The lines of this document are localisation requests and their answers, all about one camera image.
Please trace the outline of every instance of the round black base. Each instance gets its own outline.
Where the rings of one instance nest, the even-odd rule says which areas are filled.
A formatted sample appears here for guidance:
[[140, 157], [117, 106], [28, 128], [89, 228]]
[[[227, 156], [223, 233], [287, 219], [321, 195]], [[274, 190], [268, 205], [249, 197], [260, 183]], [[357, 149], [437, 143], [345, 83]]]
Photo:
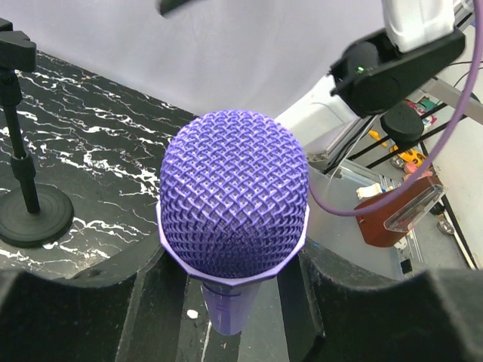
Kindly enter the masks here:
[[22, 190], [0, 198], [0, 239], [15, 247], [40, 247], [60, 239], [72, 225], [74, 207], [59, 189], [37, 185], [40, 213], [27, 212]]

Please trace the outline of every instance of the yellow object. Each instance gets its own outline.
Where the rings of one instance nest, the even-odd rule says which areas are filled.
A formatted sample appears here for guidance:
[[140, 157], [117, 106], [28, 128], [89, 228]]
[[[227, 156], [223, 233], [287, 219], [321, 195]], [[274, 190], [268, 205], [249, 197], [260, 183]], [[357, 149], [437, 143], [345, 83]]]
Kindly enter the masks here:
[[[377, 132], [376, 130], [370, 130], [369, 131], [369, 136], [371, 136], [372, 138], [374, 138], [376, 141], [379, 141], [380, 140], [379, 132]], [[384, 147], [387, 147], [387, 143], [383, 142], [383, 146]]]
[[[398, 149], [397, 146], [393, 146], [389, 149], [390, 152], [394, 152]], [[426, 156], [415, 149], [409, 149], [406, 152], [398, 154], [405, 162], [414, 162], [416, 167], [419, 167], [426, 160]]]

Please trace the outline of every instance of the marble surface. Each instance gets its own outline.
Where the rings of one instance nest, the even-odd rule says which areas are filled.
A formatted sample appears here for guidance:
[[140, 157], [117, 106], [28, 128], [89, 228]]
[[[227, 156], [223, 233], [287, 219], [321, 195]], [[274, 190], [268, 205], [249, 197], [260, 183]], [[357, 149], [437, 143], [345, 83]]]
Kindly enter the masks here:
[[[0, 268], [68, 278], [156, 230], [161, 159], [195, 116], [42, 53], [36, 72], [18, 76], [24, 96], [18, 113], [35, 181], [64, 191], [75, 219], [67, 235], [39, 249], [0, 241]], [[10, 153], [2, 113], [0, 196], [18, 187]]]

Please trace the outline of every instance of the white curtain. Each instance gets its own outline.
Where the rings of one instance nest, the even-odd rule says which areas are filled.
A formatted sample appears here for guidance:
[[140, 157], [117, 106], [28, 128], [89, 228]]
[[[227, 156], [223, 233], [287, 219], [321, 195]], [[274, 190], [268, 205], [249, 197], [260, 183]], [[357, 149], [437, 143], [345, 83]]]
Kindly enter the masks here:
[[0, 17], [41, 51], [196, 114], [275, 117], [383, 26], [380, 1], [201, 0], [164, 19], [155, 0], [0, 0]]

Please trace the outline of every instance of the purple mesh grille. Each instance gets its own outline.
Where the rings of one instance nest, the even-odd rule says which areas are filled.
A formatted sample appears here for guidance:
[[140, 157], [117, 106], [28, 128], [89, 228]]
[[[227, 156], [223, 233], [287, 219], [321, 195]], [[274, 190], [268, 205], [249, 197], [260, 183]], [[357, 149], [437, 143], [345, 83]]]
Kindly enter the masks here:
[[294, 136], [264, 115], [213, 112], [186, 125], [161, 166], [161, 222], [188, 265], [248, 278], [283, 261], [303, 230], [306, 157]]

